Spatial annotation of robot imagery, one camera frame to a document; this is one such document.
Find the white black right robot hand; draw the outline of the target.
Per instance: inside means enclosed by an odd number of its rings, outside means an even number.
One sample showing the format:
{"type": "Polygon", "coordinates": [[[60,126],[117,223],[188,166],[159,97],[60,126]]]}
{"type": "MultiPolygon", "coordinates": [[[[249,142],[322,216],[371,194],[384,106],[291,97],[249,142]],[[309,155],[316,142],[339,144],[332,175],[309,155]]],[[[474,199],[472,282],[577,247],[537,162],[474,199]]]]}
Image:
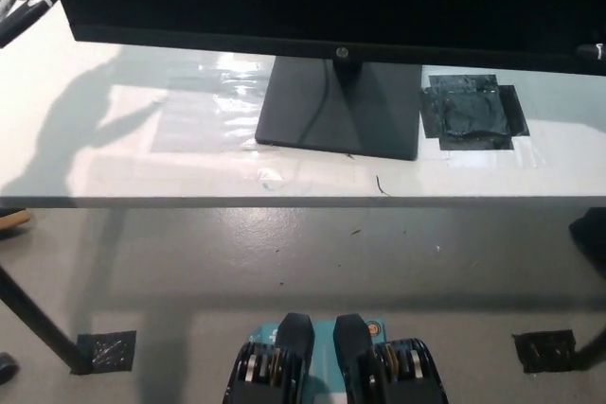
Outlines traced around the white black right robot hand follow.
{"type": "Polygon", "coordinates": [[[591,61],[605,61],[605,43],[580,44],[576,55],[591,61]]]}

